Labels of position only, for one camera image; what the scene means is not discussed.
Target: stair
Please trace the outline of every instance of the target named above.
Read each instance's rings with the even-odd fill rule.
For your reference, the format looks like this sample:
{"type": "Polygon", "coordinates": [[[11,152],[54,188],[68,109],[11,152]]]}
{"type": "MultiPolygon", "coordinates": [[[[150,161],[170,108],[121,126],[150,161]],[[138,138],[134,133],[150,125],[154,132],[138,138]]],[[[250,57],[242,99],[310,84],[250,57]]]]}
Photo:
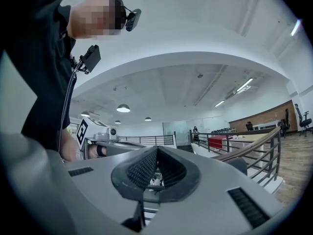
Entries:
{"type": "Polygon", "coordinates": [[[177,149],[194,153],[194,150],[192,149],[192,146],[190,144],[177,146],[177,149]]]}

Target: black wristband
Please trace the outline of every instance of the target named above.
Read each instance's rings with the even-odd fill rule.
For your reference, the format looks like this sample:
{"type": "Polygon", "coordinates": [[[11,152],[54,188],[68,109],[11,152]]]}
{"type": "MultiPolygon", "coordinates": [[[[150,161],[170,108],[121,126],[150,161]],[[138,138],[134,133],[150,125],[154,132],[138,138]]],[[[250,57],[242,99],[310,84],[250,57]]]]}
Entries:
{"type": "Polygon", "coordinates": [[[100,145],[97,145],[97,154],[99,157],[106,157],[106,155],[102,153],[102,146],[100,145]]]}

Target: fluorescent light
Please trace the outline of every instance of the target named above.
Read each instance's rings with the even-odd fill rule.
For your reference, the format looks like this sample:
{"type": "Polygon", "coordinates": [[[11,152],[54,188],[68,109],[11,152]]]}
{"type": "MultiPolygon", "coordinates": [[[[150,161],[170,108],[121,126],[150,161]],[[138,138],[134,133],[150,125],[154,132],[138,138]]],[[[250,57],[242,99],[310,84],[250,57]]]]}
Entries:
{"type": "Polygon", "coordinates": [[[237,90],[237,92],[238,92],[238,91],[241,91],[241,89],[242,89],[243,87],[245,87],[248,83],[250,83],[252,80],[253,80],[253,78],[250,78],[247,82],[245,82],[245,83],[237,90]]]}
{"type": "Polygon", "coordinates": [[[83,116],[83,117],[90,117],[88,111],[83,111],[83,112],[81,113],[81,116],[83,116]]]}
{"type": "Polygon", "coordinates": [[[121,104],[116,109],[118,112],[130,112],[130,108],[127,104],[121,104]]]}
{"type": "Polygon", "coordinates": [[[295,26],[294,26],[292,32],[291,32],[291,35],[292,35],[292,36],[293,36],[293,35],[295,34],[295,32],[297,31],[297,29],[299,28],[300,24],[301,24],[301,20],[298,19],[297,22],[295,23],[295,26]]]}
{"type": "Polygon", "coordinates": [[[222,102],[220,102],[217,105],[215,105],[215,107],[218,107],[220,104],[223,104],[224,102],[225,102],[225,100],[223,100],[222,102]]]}

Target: black shirt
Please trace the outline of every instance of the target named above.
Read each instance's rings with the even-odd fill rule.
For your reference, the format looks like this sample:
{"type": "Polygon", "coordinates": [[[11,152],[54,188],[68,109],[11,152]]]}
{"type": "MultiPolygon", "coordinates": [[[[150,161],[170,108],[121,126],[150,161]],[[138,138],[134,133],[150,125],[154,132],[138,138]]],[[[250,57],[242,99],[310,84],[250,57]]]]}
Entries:
{"type": "MultiPolygon", "coordinates": [[[[34,1],[24,11],[28,16],[22,26],[5,43],[13,64],[38,97],[22,133],[54,150],[72,73],[70,52],[75,44],[67,35],[70,6],[60,6],[61,1],[34,1]]],[[[68,109],[62,129],[69,125],[68,109]]]]}

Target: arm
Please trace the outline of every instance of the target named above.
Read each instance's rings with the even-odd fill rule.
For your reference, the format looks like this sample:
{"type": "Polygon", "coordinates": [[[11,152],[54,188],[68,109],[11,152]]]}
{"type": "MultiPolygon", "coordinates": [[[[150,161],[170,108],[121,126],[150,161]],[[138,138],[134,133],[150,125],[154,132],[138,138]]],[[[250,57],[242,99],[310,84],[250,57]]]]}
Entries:
{"type": "MultiPolygon", "coordinates": [[[[76,154],[79,151],[79,146],[66,129],[62,130],[61,142],[61,157],[68,162],[77,161],[76,154]]],[[[103,156],[107,154],[107,149],[105,147],[102,147],[102,154],[103,156]]],[[[96,159],[99,157],[96,144],[88,145],[88,157],[89,159],[96,159]]]]}
{"type": "Polygon", "coordinates": [[[61,157],[69,162],[76,161],[76,152],[78,150],[79,146],[76,140],[66,129],[63,129],[61,138],[61,157]]]}

